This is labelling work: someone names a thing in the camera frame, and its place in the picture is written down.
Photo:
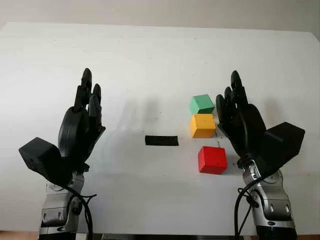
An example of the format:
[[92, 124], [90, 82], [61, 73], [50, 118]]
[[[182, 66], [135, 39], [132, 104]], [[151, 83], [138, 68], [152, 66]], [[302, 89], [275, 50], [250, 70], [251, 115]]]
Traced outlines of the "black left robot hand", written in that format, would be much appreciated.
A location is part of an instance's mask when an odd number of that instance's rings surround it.
[[65, 113], [58, 134], [58, 148], [63, 159], [79, 173], [88, 172], [86, 163], [106, 128], [102, 125], [101, 87], [92, 86], [92, 72], [85, 68], [77, 86], [74, 105]]

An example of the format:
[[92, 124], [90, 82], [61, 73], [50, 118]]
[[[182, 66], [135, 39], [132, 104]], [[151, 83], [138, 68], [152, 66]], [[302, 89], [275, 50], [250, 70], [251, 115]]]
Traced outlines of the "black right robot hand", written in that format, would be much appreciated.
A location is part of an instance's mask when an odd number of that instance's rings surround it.
[[239, 73], [234, 70], [224, 95], [216, 96], [218, 127], [229, 139], [239, 156], [242, 168], [258, 155], [266, 125], [257, 107], [248, 102]]

